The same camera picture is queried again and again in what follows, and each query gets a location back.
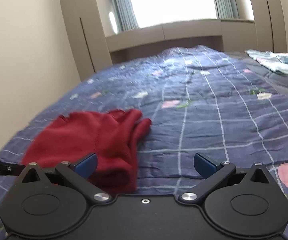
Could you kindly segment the blue plaid floral quilt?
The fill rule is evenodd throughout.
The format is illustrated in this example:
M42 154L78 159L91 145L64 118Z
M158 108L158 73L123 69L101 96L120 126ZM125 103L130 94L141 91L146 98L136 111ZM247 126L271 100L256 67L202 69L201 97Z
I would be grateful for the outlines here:
M288 198L288 75L204 46L167 49L93 75L35 116L1 149L0 161L19 163L59 115L132 108L152 122L138 146L139 194L196 185L193 157L202 153L237 167L263 163Z

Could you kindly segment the blue left curtain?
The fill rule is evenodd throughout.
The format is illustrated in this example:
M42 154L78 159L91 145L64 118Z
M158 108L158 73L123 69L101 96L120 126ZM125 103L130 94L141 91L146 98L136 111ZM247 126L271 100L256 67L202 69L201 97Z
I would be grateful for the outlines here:
M119 32L139 29L131 0L111 0Z

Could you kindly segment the light blue folded clothes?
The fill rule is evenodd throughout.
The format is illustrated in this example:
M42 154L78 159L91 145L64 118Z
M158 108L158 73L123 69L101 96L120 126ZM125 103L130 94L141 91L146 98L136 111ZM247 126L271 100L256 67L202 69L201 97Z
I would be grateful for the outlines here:
M272 72L288 74L288 53L263 52L252 49L246 50L245 53Z

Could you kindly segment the red long-sleeve shirt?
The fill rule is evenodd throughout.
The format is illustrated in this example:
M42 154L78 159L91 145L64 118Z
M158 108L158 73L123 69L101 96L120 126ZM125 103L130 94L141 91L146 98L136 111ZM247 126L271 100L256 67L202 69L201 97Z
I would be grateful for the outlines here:
M37 135L21 163L55 167L94 153L98 164L88 181L111 195L132 193L137 189L137 144L150 126L138 109L60 115Z

